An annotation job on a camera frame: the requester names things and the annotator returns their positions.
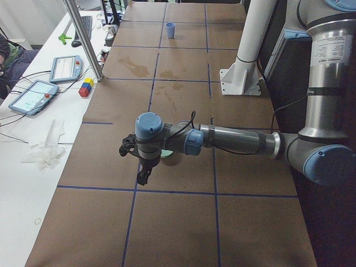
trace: table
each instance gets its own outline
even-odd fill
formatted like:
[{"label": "table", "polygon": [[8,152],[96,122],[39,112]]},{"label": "table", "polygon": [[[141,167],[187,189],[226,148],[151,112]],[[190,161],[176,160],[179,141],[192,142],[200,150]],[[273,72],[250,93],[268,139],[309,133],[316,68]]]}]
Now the table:
[{"label": "table", "polygon": [[[101,22],[97,20],[98,11],[81,11],[82,16],[93,17],[93,30],[91,43],[96,54],[101,50],[108,51],[105,47],[107,32],[102,27],[97,28]],[[27,68],[24,76],[50,70],[53,58],[60,56],[79,55],[83,60],[83,71],[90,66],[82,46],[73,48],[71,40],[63,45],[60,36],[67,26],[70,17],[66,14],[53,31],[47,42],[39,51],[36,58]],[[74,38],[75,29],[71,24],[67,36]],[[49,74],[40,74],[28,77],[31,81],[36,79],[48,81]],[[94,78],[92,70],[88,70],[85,77]],[[41,135],[50,127],[54,119],[64,120],[65,134],[60,137],[64,145],[65,154],[59,164],[41,172],[36,164],[21,163],[24,155],[30,152],[28,144],[9,139],[0,135],[0,265],[24,266],[38,231],[42,225],[47,208],[61,176],[62,170],[71,151],[72,145],[80,128],[83,114],[90,102],[92,93],[87,98],[78,94],[83,80],[76,82],[66,93],[56,97],[43,111],[35,117],[26,116],[11,125],[0,127],[0,132],[21,140],[28,141],[31,137]],[[21,80],[17,84],[20,87],[28,87],[27,80]],[[70,83],[60,85],[60,90],[66,89]],[[0,106],[0,118],[15,115],[8,105],[17,97],[15,93],[9,94]],[[0,120],[1,124],[14,121],[18,117]]]},{"label": "table", "polygon": [[118,155],[146,111],[269,129],[265,92],[221,94],[244,19],[239,4],[128,6],[26,266],[316,266],[287,164],[203,149],[162,159],[141,186],[138,159]]}]

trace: tablet screen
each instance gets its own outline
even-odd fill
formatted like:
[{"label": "tablet screen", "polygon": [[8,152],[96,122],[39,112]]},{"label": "tablet screen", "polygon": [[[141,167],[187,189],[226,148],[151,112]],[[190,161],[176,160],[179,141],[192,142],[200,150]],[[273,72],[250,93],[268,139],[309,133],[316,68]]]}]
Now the tablet screen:
[{"label": "tablet screen", "polygon": [[48,93],[53,85],[42,82],[36,82],[28,89],[12,106],[24,111],[30,111],[43,99],[45,93]]},{"label": "tablet screen", "polygon": [[56,60],[56,68],[53,79],[64,79],[73,77],[75,57],[64,57]]}]

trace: white desk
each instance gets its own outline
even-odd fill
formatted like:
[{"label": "white desk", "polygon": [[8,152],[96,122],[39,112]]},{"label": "white desk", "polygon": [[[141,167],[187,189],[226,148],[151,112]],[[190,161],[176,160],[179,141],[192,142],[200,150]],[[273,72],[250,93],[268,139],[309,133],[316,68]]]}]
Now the white desk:
[{"label": "white desk", "polygon": [[[82,16],[93,16],[91,43],[95,53],[99,54],[100,50],[108,51],[110,48],[104,46],[107,32],[96,27],[97,23],[100,23],[100,21],[97,21],[97,14],[98,12],[81,12]],[[67,40],[66,45],[63,45],[58,39],[69,19],[69,15],[66,14],[28,67],[24,76],[50,70],[53,58],[59,56],[80,55],[83,59],[83,71],[89,67],[82,46],[73,48],[71,39]],[[75,29],[73,25],[70,26],[66,35],[74,38]],[[48,81],[49,77],[49,74],[41,74],[31,76],[29,79],[31,81],[36,79]],[[86,77],[94,78],[95,75],[92,70],[88,70]],[[41,134],[49,127],[53,119],[59,119],[64,120],[63,127],[65,130],[60,142],[74,143],[83,114],[93,93],[92,91],[88,98],[80,97],[78,89],[82,83],[83,80],[76,82],[66,93],[54,98],[36,116],[26,116],[13,124],[0,127],[0,132],[28,141],[31,136]],[[29,84],[30,82],[27,80],[21,80],[18,83],[21,87],[27,87]],[[61,84],[60,90],[64,90],[69,85],[70,83]],[[15,87],[14,90],[23,91],[18,87]],[[16,97],[17,94],[11,93],[5,99],[0,106],[0,118],[16,114],[8,108],[8,105]],[[20,116],[0,120],[0,123],[3,125],[17,118],[20,118]],[[28,144],[0,135],[0,266],[18,267],[24,266],[26,263],[72,145],[65,145],[64,147],[66,152],[60,163],[42,173],[36,164],[21,163],[22,157],[30,152]]]}]

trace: blue tape line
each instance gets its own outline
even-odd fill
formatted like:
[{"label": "blue tape line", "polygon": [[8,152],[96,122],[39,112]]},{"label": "blue tape line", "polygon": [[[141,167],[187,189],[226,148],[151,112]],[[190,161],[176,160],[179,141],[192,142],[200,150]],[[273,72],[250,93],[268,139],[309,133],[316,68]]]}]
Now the blue tape line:
[{"label": "blue tape line", "polygon": [[[143,192],[143,193],[158,193],[158,194],[181,194],[181,195],[209,195],[214,196],[213,192],[190,192],[190,191],[171,191],[171,190],[146,190],[146,189],[125,189],[114,187],[92,187],[92,186],[72,186],[58,185],[58,188],[67,189],[86,189],[86,190],[103,190],[103,191],[123,191],[123,192]],[[293,195],[260,195],[260,194],[234,194],[234,193],[217,193],[217,196],[235,196],[235,197],[276,197],[285,199],[297,199],[298,196]]]},{"label": "blue tape line", "polygon": [[82,124],[113,125],[113,122],[93,122],[93,121],[82,121]]},{"label": "blue tape line", "polygon": [[153,79],[129,79],[129,78],[106,78],[107,80],[120,80],[120,81],[153,81]]},{"label": "blue tape line", "polygon": [[149,102],[149,109],[148,109],[148,112],[150,112],[151,110],[151,105],[152,105],[152,98],[153,98],[153,95],[154,95],[154,88],[155,88],[155,83],[156,83],[156,72],[157,72],[157,66],[158,66],[158,60],[159,60],[159,56],[160,54],[158,53],[157,54],[157,59],[156,59],[156,67],[155,67],[155,73],[154,73],[154,80],[152,82],[152,89],[151,89],[151,96],[150,96],[150,102]]},{"label": "blue tape line", "polygon": [[[154,79],[127,79],[127,78],[107,78],[108,80],[117,81],[153,81]],[[209,81],[193,81],[193,80],[169,80],[169,79],[155,79],[155,81],[167,81],[167,82],[209,82]]]},{"label": "blue tape line", "polygon": [[209,81],[168,80],[168,79],[156,79],[156,81],[166,81],[166,82],[209,82]]},{"label": "blue tape line", "polygon": [[260,194],[231,194],[231,193],[218,193],[219,196],[241,196],[241,197],[274,197],[281,199],[297,199],[298,196],[290,195],[260,195]]},{"label": "blue tape line", "polygon": [[209,98],[211,98],[210,65],[207,64],[207,78],[209,80]]},{"label": "blue tape line", "polygon": [[[162,48],[162,49],[195,49],[195,50],[205,50],[205,47],[168,47],[168,46],[122,46],[113,45],[113,47],[128,47],[128,48]],[[228,50],[228,51],[238,51],[238,49],[233,48],[208,48],[208,50]]]},{"label": "blue tape line", "polygon": [[135,190],[135,189],[125,189],[125,188],[74,186],[74,185],[57,185],[57,187],[67,188],[67,189],[87,189],[87,190],[123,191],[123,192],[134,192]]},{"label": "blue tape line", "polygon": [[221,267],[221,245],[220,245],[220,227],[219,227],[219,200],[217,199],[217,177],[216,177],[216,158],[215,148],[212,148],[212,163],[214,167],[214,190],[215,190],[215,221],[216,221],[216,239],[217,239],[217,263]]},{"label": "blue tape line", "polygon": [[160,47],[161,47],[161,44],[162,44],[163,30],[164,30],[164,28],[165,28],[166,12],[167,12],[167,4],[166,4],[166,6],[165,6],[165,14],[164,14],[164,16],[163,16],[163,21],[161,21],[161,23],[162,23],[162,30],[161,30],[161,37],[160,37]]},{"label": "blue tape line", "polygon": [[[129,20],[122,20],[122,22],[138,22],[138,23],[162,23],[162,21],[129,21]],[[182,23],[182,24],[221,24],[221,25],[244,25],[244,22],[184,22],[184,21],[170,21],[173,23]]]},{"label": "blue tape line", "polygon": [[[137,172],[140,171],[140,168],[141,168],[141,164],[138,165]],[[130,211],[130,217],[128,219],[128,225],[127,225],[127,231],[126,231],[126,239],[125,239],[125,247],[123,249],[121,267],[125,266],[128,240],[129,240],[130,232],[131,232],[132,216],[134,214],[134,210],[133,209],[135,207],[135,201],[136,201],[136,193],[137,193],[137,181],[135,183],[135,189],[133,190],[133,195],[134,196],[132,197],[131,211]]]},{"label": "blue tape line", "polygon": [[207,20],[206,20],[206,4],[204,4],[205,11],[205,37],[206,37],[206,53],[209,53],[209,42],[207,38]]}]

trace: white wall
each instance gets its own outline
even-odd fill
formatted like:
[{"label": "white wall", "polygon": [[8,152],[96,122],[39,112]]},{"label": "white wall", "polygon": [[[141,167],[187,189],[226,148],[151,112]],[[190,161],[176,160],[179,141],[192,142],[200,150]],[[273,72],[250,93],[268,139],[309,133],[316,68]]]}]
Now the white wall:
[{"label": "white wall", "polygon": [[0,0],[0,26],[8,38],[42,45],[65,15],[62,0]]}]

